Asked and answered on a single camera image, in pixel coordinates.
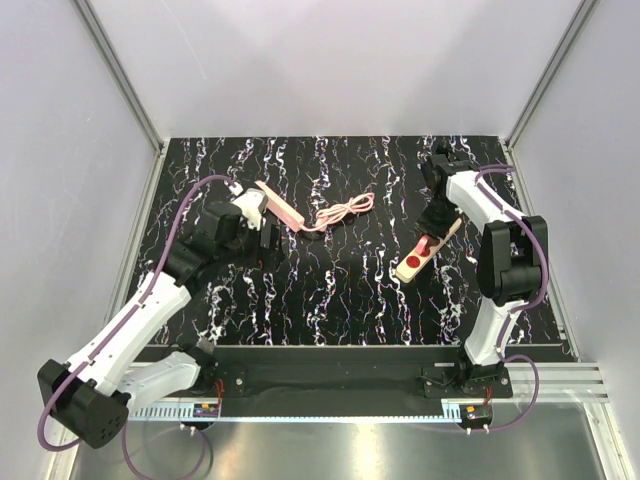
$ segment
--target metal floor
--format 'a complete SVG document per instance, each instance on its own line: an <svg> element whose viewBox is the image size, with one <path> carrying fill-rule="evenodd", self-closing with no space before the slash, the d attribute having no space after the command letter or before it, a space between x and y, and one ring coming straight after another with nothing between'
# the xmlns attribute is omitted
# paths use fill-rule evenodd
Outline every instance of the metal floor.
<svg viewBox="0 0 640 480"><path fill-rule="evenodd" d="M495 424L517 415L496 405ZM155 440L167 423L132 422L127 439L145 475L175 479L196 463L200 440L174 431ZM447 433L433 431L445 429ZM207 430L208 456L194 479L603 479L587 424L577 404L538 404L525 423L490 435L449 433L451 425L345 425L218 423ZM135 479L120 439L101 450L82 446L74 480Z"/></svg>

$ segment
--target pink power strip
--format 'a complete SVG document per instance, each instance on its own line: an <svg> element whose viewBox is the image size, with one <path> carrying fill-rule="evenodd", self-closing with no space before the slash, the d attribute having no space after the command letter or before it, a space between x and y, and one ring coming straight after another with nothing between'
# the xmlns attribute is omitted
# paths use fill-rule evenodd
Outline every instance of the pink power strip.
<svg viewBox="0 0 640 480"><path fill-rule="evenodd" d="M267 185L260 181L256 181L256 185L267 194L267 208L278 217L287 227L294 232L299 232L304 225L304 217L300 215L291 205L278 196L276 192L271 190Z"/></svg>

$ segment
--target gray wall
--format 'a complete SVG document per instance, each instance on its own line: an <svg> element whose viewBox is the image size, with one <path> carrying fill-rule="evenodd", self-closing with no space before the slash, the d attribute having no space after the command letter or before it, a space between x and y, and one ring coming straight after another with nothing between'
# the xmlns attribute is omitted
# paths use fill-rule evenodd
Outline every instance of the gray wall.
<svg viewBox="0 0 640 480"><path fill-rule="evenodd" d="M103 324L152 153L71 2L0 11L0 476L32 479L36 372Z"/></svg>
<svg viewBox="0 0 640 480"><path fill-rule="evenodd" d="M515 152L585 360L640 471L640 3L600 2Z"/></svg>
<svg viewBox="0 0 640 480"><path fill-rule="evenodd" d="M92 0L168 136L507 134L579 0Z"/></svg>

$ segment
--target black marble tabletop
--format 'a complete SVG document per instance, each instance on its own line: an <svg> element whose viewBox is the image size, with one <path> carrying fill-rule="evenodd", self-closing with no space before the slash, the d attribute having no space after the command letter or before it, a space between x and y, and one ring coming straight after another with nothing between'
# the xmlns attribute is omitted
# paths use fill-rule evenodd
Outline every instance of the black marble tabletop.
<svg viewBox="0 0 640 480"><path fill-rule="evenodd" d="M159 259L178 205L211 173L246 188L265 181L308 223L320 208L374 192L375 207L321 238L283 227L287 258L275 273L230 266L196 295L151 344L203 336L233 345L457 344L471 332L480 303L475 268L480 234L465 218L460 230L416 280L390 272L415 246L415 221L429 199L418 169L436 145L479 165L506 163L497 137L185 138L170 142L142 241L132 295ZM509 175L487 181L513 206ZM204 187L186 214L196 221L204 196L229 199L222 183ZM558 343L548 302L525 312L516 343Z"/></svg>

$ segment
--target red circle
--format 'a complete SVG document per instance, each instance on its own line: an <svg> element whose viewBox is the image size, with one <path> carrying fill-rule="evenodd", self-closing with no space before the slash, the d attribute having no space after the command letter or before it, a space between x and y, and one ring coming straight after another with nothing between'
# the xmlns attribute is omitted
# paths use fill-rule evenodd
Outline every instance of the red circle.
<svg viewBox="0 0 640 480"><path fill-rule="evenodd" d="M411 255L410 257L407 257L407 265L411 268L418 268L420 266L420 259L415 255Z"/></svg>

